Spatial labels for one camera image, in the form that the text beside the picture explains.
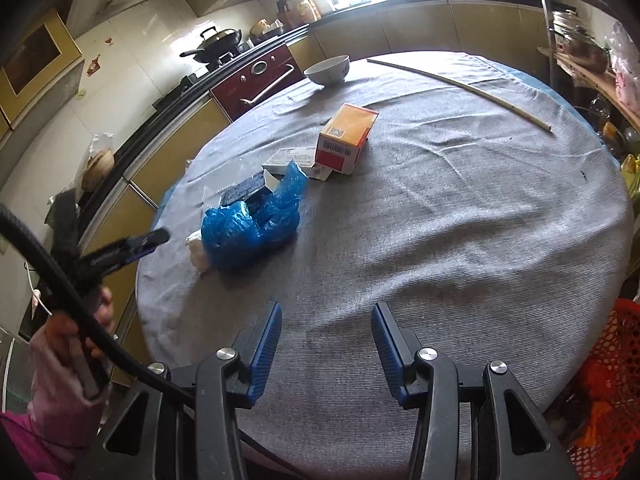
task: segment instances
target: tablecloth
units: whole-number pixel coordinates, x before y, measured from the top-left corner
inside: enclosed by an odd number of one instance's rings
[[[171,241],[138,266],[148,348],[172,367],[229,345],[280,302],[269,382],[239,425],[314,478],[406,471],[417,412],[388,392],[370,334],[377,301],[455,362],[506,361],[543,409],[600,335],[628,260],[619,169],[570,111],[475,56],[381,59],[477,86],[552,132],[432,78],[357,61],[343,85],[299,82],[205,145],[159,218]],[[353,175],[310,182],[298,236],[277,254],[199,276],[184,239],[207,205],[277,149],[314,145],[344,102],[380,112]]]

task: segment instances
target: orange box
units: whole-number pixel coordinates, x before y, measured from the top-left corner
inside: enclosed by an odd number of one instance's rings
[[[343,104],[320,132],[316,163],[350,175],[356,167],[378,112]]]

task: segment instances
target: barcode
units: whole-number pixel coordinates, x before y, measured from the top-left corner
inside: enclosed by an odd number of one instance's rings
[[[344,135],[344,130],[341,130],[340,128],[335,128],[334,126],[332,126],[327,132],[327,135],[332,137],[337,137],[338,139],[340,139]]]
[[[324,140],[322,142],[322,147],[330,152],[340,153],[340,155],[351,156],[351,150],[340,144],[336,144],[335,142],[331,142],[330,140]]]

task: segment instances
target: human hand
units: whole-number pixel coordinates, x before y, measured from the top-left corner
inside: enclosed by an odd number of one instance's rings
[[[94,317],[107,332],[114,329],[113,321],[113,297],[111,291],[106,287],[101,287],[102,298],[98,310]],[[78,326],[66,313],[56,311],[47,319],[44,325],[44,335],[50,348],[54,351],[60,362],[64,366],[71,365],[71,355],[69,352],[69,338],[78,335]],[[94,359],[102,358],[102,351],[89,338],[85,341],[86,347],[91,352]]]

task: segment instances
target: wok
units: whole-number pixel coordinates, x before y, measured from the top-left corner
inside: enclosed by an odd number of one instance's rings
[[[216,33],[205,40],[204,33],[210,30],[214,30]],[[238,46],[242,40],[242,30],[226,28],[218,31],[216,27],[209,27],[200,33],[200,37],[203,41],[198,48],[187,50],[181,53],[180,57],[194,56],[193,59],[199,63],[214,63],[220,56]]]

